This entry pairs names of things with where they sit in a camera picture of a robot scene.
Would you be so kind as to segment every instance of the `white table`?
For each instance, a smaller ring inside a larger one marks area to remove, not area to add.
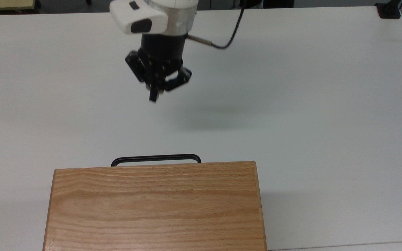
[[[291,249],[290,251],[402,251],[402,243],[331,246],[328,248]]]
[[[270,250],[402,241],[402,19],[247,10],[230,49],[187,41],[193,77],[156,104],[139,45],[109,13],[0,16],[0,251],[41,249],[54,169],[178,153],[257,162]]]

